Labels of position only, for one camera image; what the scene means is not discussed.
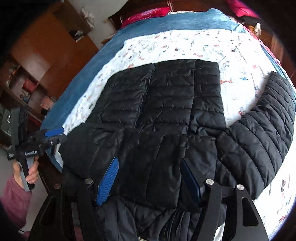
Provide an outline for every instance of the silver bolt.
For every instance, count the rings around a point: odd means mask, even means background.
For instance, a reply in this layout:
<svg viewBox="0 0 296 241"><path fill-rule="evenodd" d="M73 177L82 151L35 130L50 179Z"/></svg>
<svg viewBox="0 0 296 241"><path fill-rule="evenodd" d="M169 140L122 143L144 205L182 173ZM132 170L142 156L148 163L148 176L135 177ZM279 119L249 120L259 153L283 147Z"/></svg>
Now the silver bolt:
<svg viewBox="0 0 296 241"><path fill-rule="evenodd" d="M62 185L60 183L54 184L54 189L60 189Z"/></svg>
<svg viewBox="0 0 296 241"><path fill-rule="evenodd" d="M239 185L237 185L237 189L242 191L242 190L244 190L244 186L242 184L239 184Z"/></svg>
<svg viewBox="0 0 296 241"><path fill-rule="evenodd" d="M205 183L208 184L208 185L213 185L214 184L214 181L212 179L207 179L205 181Z"/></svg>
<svg viewBox="0 0 296 241"><path fill-rule="evenodd" d="M91 178L87 178L84 180L86 184L92 184L93 180Z"/></svg>

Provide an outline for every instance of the purple sweater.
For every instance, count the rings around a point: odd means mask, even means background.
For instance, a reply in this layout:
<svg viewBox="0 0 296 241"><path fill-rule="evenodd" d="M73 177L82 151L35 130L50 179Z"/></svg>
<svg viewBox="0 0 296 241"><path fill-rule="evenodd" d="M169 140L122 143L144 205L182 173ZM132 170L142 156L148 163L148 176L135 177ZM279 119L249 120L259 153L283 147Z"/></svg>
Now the purple sweater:
<svg viewBox="0 0 296 241"><path fill-rule="evenodd" d="M0 197L0 202L8 218L18 229L21 229L26 224L31 196L32 192L26 192L22 189L12 175L6 184L3 196ZM24 233L25 238L28 238L29 233Z"/></svg>

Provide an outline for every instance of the black puffer jacket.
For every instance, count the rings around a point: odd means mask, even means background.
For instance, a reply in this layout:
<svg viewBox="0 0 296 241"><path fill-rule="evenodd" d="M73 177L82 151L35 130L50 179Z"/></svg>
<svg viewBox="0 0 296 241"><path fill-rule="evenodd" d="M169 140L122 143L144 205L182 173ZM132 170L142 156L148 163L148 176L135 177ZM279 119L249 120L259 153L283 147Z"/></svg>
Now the black puffer jacket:
<svg viewBox="0 0 296 241"><path fill-rule="evenodd" d="M180 160L188 157L220 185L243 184L256 198L289 150L294 117L294 91L272 72L257 105L227 129L218 64L165 61L113 75L60 152L67 168L95 180L118 157L112 195L97 209L108 240L183 241L200 209ZM221 207L221 220L224 214Z"/></svg>

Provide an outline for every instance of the blue gripper pad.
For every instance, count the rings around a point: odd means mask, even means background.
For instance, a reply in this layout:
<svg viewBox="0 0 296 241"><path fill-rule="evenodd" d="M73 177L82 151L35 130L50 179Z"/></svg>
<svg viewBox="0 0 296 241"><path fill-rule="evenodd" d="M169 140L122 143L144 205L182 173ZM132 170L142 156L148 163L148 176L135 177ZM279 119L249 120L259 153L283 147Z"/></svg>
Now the blue gripper pad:
<svg viewBox="0 0 296 241"><path fill-rule="evenodd" d="M107 200L109 192L117 176L118 169L119 162L117 157L114 157L98 186L98 195L96 197L96 203L98 206L101 206L103 202Z"/></svg>

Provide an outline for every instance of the white wall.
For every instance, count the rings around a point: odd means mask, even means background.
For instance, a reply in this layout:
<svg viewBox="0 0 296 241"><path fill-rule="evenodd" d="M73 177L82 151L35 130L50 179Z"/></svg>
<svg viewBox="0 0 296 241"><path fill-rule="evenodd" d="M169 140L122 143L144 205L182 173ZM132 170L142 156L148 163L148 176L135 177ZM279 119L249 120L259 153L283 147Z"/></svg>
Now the white wall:
<svg viewBox="0 0 296 241"><path fill-rule="evenodd" d="M127 0L69 0L69 2L78 12L84 7L94 15L95 28L88 35L100 49L101 41L115 31L110 21L103 23L103 20L116 13Z"/></svg>

